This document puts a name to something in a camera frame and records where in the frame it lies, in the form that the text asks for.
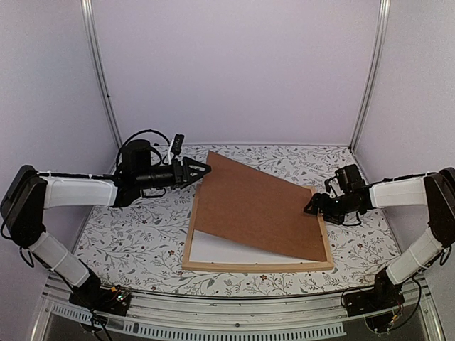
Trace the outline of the brown backing board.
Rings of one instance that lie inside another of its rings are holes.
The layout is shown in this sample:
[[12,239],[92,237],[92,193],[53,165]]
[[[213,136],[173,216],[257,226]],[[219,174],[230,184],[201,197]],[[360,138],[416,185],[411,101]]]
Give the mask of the brown backing board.
[[323,222],[304,208],[312,190],[209,152],[197,189],[194,228],[245,246],[297,259],[328,259]]

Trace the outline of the red forest landscape photo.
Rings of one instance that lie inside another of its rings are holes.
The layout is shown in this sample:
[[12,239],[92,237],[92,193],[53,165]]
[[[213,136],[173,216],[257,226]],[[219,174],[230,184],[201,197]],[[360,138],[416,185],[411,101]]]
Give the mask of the red forest landscape photo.
[[300,264],[309,259],[275,254],[200,231],[193,232],[189,260],[214,264]]

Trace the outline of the light wooden picture frame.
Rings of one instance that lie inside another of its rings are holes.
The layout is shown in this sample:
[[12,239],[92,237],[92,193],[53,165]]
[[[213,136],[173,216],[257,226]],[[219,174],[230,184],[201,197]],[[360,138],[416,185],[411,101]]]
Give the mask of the light wooden picture frame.
[[302,273],[302,272],[313,272],[313,271],[327,271],[334,267],[334,261],[330,250],[328,241],[328,235],[326,231],[326,225],[322,216],[318,216],[318,226],[321,230],[321,237],[323,240],[324,252],[326,255],[325,261],[308,261],[303,259],[297,259],[293,263],[271,263],[266,264],[264,262],[254,263],[220,263],[220,262],[202,262],[194,261],[191,259],[191,252],[193,251],[194,235],[195,235],[195,219],[196,212],[198,209],[198,201],[200,197],[200,185],[196,187],[196,194],[193,201],[190,224],[186,236],[184,245],[183,256],[181,260],[181,266],[183,270],[188,271],[205,271],[205,272],[225,272],[225,273]]

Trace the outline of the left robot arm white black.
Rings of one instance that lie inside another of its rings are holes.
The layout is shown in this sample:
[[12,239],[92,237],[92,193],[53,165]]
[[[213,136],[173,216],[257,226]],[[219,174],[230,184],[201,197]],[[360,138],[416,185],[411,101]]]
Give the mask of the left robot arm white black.
[[76,224],[77,213],[93,207],[128,207],[144,196],[145,190],[185,188],[209,174],[211,167],[185,157],[167,164],[121,161],[108,175],[38,172],[31,165],[17,171],[1,201],[6,238],[63,277],[90,308],[106,301],[100,280],[76,257],[62,233],[47,223],[63,224],[65,231]]

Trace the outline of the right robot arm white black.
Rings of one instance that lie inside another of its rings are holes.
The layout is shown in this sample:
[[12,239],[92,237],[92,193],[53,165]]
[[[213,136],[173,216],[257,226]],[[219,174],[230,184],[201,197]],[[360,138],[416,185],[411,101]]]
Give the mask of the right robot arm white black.
[[324,193],[313,194],[305,213],[341,225],[349,213],[361,216],[369,210],[392,212],[402,207],[406,215],[392,223],[401,222],[406,229],[413,223],[421,224],[407,249],[375,275],[375,288],[367,299],[371,308],[382,310],[394,300],[396,288],[428,269],[438,256],[450,253],[454,243],[454,168],[367,184],[357,165],[351,164],[336,170],[325,186]]

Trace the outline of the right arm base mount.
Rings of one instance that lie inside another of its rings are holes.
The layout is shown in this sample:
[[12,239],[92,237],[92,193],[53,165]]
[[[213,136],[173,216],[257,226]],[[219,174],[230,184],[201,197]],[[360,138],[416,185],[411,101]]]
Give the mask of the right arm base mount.
[[371,289],[358,289],[341,296],[341,305],[349,317],[385,310],[385,313],[372,315],[365,320],[367,327],[376,333],[392,330],[403,313],[404,302],[402,284],[394,285],[387,278],[376,279]]

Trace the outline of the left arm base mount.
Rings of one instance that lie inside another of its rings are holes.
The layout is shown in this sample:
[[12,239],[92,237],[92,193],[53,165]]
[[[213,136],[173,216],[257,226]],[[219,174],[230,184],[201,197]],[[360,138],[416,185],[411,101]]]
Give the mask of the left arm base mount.
[[69,302],[88,310],[126,316],[131,303],[131,291],[120,285],[104,288],[101,280],[90,274],[81,286],[73,286]]

